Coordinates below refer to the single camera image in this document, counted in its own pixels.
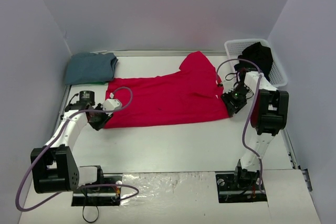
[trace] white backdrop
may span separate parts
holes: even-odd
[[[267,38],[287,0],[44,0],[73,53],[224,49]]]
[[[288,74],[287,129],[322,223],[335,223],[335,0],[288,0],[269,41]]]
[[[17,223],[16,190],[54,130],[70,53],[43,0],[0,0],[0,50],[0,216]]]

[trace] teal folded shirt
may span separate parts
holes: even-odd
[[[73,55],[67,67],[65,84],[112,81],[117,61],[111,52],[104,55],[91,52]]]

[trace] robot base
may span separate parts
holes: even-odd
[[[219,203],[243,203],[267,201],[266,194],[259,191],[257,183],[239,187],[234,172],[216,173]]]
[[[104,174],[100,180],[100,184],[116,184],[121,181],[122,175]],[[120,205],[120,190],[113,187],[98,187],[86,189],[77,189],[73,192],[72,203],[73,207],[82,206],[119,206]]]

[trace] plastic basket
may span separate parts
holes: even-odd
[[[225,42],[225,50],[228,59],[237,59],[239,55],[242,54],[243,50],[254,43],[260,42],[265,47],[270,47],[269,43],[265,39],[236,39],[236,40],[228,40]],[[270,83],[274,87],[283,87],[287,84],[287,76],[284,72],[282,65],[280,64],[277,55],[272,50],[273,56],[273,65],[271,68],[271,72],[269,73]],[[234,65],[238,63],[238,61],[230,61],[231,68],[233,72],[235,72]]]

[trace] folded shirt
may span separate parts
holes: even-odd
[[[253,45],[245,48],[241,55],[238,56],[238,59],[252,61],[261,69],[266,79],[269,80],[269,73],[271,72],[273,64],[272,52],[269,47],[264,47],[260,42],[254,43]],[[256,71],[252,64],[244,61],[240,61],[235,65],[236,71],[239,71],[241,68],[247,68],[251,71]]]
[[[67,67],[65,84],[112,81],[117,61],[111,52],[104,55],[91,52],[73,55]]]

